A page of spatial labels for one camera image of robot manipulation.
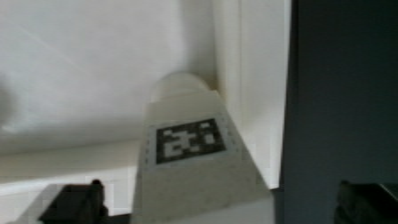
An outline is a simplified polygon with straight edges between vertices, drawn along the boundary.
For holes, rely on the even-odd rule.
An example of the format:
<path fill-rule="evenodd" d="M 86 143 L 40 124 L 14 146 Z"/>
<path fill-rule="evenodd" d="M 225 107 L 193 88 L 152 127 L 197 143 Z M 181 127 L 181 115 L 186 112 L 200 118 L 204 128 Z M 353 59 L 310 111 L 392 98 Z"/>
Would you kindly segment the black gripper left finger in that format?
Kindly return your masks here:
<path fill-rule="evenodd" d="M 44 187 L 15 224 L 104 224 L 106 218 L 104 186 L 94 179 Z"/>

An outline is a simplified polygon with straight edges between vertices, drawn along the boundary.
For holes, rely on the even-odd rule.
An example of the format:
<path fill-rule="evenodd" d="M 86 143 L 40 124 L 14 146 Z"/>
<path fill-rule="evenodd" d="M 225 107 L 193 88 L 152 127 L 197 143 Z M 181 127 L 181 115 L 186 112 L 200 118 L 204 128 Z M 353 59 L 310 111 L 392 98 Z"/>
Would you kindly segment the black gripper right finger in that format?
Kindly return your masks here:
<path fill-rule="evenodd" d="M 333 224 L 398 224 L 398 183 L 339 183 Z"/>

